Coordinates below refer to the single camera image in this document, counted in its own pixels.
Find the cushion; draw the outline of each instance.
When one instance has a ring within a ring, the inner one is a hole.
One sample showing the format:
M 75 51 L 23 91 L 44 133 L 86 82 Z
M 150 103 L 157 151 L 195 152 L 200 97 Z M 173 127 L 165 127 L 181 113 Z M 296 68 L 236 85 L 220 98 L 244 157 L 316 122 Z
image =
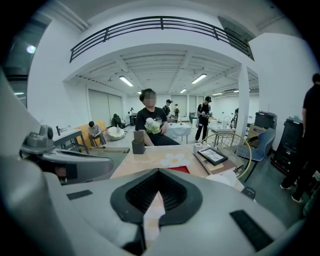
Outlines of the cushion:
M 117 132 L 117 127 L 110 127 L 106 136 L 110 141 L 118 141 L 123 139 L 126 136 L 126 133 L 123 129 L 118 128 Z

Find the black t-shirt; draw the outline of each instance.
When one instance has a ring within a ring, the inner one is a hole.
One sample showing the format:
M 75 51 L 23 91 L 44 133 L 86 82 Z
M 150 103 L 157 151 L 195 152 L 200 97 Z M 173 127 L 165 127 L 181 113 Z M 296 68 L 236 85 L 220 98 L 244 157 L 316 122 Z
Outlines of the black t-shirt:
M 203 103 L 199 104 L 198 111 L 200 113 L 205 112 L 205 114 L 207 115 L 206 117 L 203 117 L 202 115 L 200 115 L 200 117 L 199 117 L 200 123 L 202 121 L 209 121 L 209 112 L 210 112 L 210 105 L 209 104 L 207 104 L 207 105 L 205 105 Z
M 137 114 L 136 114 L 136 121 L 135 121 L 135 130 L 146 130 L 145 124 L 146 120 L 148 118 L 152 118 L 153 120 L 157 120 L 160 123 L 160 127 L 163 125 L 164 122 L 167 121 L 167 116 L 164 110 L 160 107 L 155 107 L 154 112 L 150 112 L 146 108 L 141 109 Z
M 319 100 L 320 84 L 315 84 L 307 91 L 304 97 L 303 108 L 306 109 L 304 137 L 309 138 L 312 133 L 312 129 L 318 126 L 317 119 L 319 114 Z
M 170 114 L 170 107 L 167 107 L 166 105 L 162 107 L 164 113 L 166 116 Z

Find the bouquet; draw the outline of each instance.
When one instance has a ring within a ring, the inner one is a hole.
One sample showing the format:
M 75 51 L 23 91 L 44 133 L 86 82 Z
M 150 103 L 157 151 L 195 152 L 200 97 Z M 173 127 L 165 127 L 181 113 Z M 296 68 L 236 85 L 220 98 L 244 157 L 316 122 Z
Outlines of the bouquet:
M 146 119 L 144 127 L 146 128 L 146 133 L 158 134 L 160 133 L 160 123 L 151 117 Z

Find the ceiling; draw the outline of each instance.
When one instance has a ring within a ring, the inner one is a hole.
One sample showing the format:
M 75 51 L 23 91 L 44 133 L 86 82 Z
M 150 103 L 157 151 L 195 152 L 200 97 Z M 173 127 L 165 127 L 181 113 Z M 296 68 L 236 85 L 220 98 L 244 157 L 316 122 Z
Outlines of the ceiling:
M 210 95 L 238 88 L 238 63 L 218 55 L 204 55 L 190 50 L 137 51 L 96 61 L 85 72 L 77 74 L 82 82 L 90 80 L 128 95 L 151 88 L 158 94 Z M 191 84 L 201 74 L 207 77 Z M 125 76 L 134 86 L 130 87 L 119 76 Z M 259 91 L 258 78 L 248 73 L 251 92 Z
M 199 9 L 204 10 L 215 16 L 221 16 L 235 23 L 237 20 L 242 20 L 247 24 L 255 26 L 256 31 L 260 28 L 264 29 L 266 25 L 272 24 L 279 19 L 285 18 L 283 13 L 270 0 L 59 0 L 66 5 L 75 14 L 89 24 L 94 20 L 91 18 L 108 11 L 109 15 L 114 15 L 117 12 L 126 11 L 127 8 L 172 5 L 182 6 L 186 8 L 194 8 L 195 4 Z

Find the desk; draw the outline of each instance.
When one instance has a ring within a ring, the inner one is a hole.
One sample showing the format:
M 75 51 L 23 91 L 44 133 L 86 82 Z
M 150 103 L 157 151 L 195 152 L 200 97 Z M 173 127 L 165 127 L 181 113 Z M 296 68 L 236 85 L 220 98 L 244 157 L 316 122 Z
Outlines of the desk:
M 188 144 L 188 135 L 191 134 L 191 126 L 186 123 L 170 123 L 167 125 L 166 136 L 170 138 L 177 138 L 181 136 L 181 141 L 183 136 L 186 136 L 186 144 Z
M 81 140 L 82 140 L 82 144 L 78 143 L 77 137 L 80 136 Z M 72 139 L 74 139 L 75 144 L 73 144 L 75 147 L 72 149 L 73 151 L 78 151 L 81 148 L 85 149 L 85 152 L 87 154 L 89 154 L 88 148 L 85 144 L 85 140 L 84 137 L 82 135 L 81 130 L 78 129 L 73 129 L 73 130 L 67 130 L 64 132 L 61 132 L 60 136 L 58 134 L 54 134 L 53 135 L 53 145 L 54 146 L 58 146 L 58 145 L 63 145 L 68 141 L 71 141 Z
M 138 173 L 153 168 L 187 166 L 191 175 L 206 178 L 208 173 L 194 155 L 194 145 L 146 146 L 144 154 L 127 154 L 111 178 Z M 244 186 L 236 180 L 234 188 L 242 191 Z
M 223 132 L 236 133 L 235 128 L 224 128 L 223 124 L 219 123 L 217 121 L 211 121 L 208 124 L 208 130 L 206 131 L 206 137 L 208 137 L 209 130 L 211 130 L 215 134 L 216 133 L 223 133 Z

